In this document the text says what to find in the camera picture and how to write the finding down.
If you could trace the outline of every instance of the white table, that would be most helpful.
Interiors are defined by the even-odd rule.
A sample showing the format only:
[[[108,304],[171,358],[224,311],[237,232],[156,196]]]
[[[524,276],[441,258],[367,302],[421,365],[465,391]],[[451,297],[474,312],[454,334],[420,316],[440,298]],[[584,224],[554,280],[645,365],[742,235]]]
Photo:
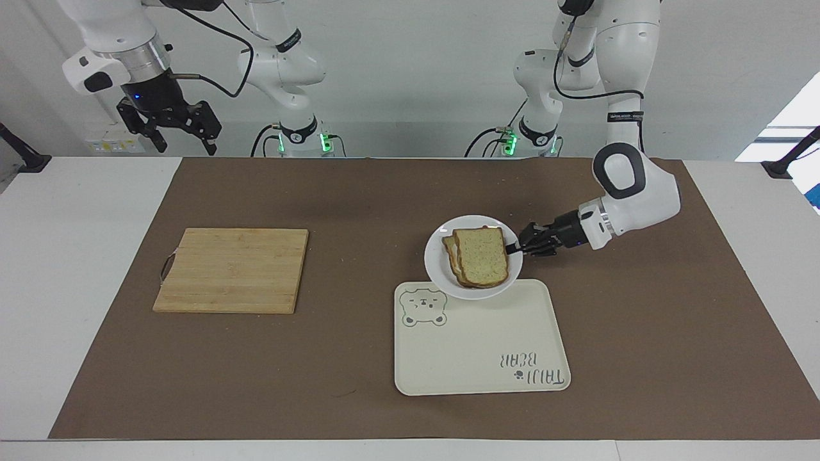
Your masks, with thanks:
[[[820,440],[45,441],[179,162],[56,157],[0,194],[0,459],[820,459]],[[820,217],[758,165],[686,166],[820,395]]]

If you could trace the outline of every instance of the bread slice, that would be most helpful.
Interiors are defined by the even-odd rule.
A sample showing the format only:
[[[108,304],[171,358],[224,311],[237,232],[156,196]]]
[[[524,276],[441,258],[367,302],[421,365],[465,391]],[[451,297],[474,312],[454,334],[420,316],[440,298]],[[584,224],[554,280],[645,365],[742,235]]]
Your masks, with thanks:
[[[469,285],[492,288],[507,280],[507,252],[499,227],[456,229],[453,237],[458,247],[458,267]]]
[[[458,265],[458,245],[456,245],[456,238],[451,235],[444,237],[441,241],[444,243],[444,249],[447,250],[447,255],[449,256],[450,270],[453,271],[453,275],[456,276],[458,284],[465,288],[477,288],[464,278],[461,267]]]

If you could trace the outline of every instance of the bear face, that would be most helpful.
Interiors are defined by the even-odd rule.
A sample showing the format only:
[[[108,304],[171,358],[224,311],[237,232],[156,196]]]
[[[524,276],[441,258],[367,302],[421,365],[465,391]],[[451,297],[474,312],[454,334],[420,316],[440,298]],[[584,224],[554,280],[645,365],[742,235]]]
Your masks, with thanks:
[[[447,295],[438,290],[419,289],[405,291],[399,296],[404,315],[402,324],[415,326],[420,322],[431,322],[442,326],[447,322],[444,307],[447,305]]]

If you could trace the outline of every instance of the brown tabletop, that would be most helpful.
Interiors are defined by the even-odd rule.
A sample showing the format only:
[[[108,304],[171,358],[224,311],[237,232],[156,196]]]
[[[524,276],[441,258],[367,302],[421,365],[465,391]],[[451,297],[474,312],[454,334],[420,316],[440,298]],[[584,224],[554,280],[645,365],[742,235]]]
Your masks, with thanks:
[[[590,160],[186,158],[51,437],[820,438],[820,402],[686,169],[658,163],[677,217],[525,261],[552,295],[568,389],[407,397],[393,291],[428,280],[430,233],[465,214],[548,223],[601,195]],[[186,227],[309,229],[296,313],[152,312]]]

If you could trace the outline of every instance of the wooden cutting board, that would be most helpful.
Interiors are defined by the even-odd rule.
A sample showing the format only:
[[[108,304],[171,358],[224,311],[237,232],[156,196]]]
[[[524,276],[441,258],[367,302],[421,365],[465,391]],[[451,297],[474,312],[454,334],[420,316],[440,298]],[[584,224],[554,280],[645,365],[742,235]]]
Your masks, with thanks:
[[[294,313],[307,243],[306,229],[185,229],[153,310]]]

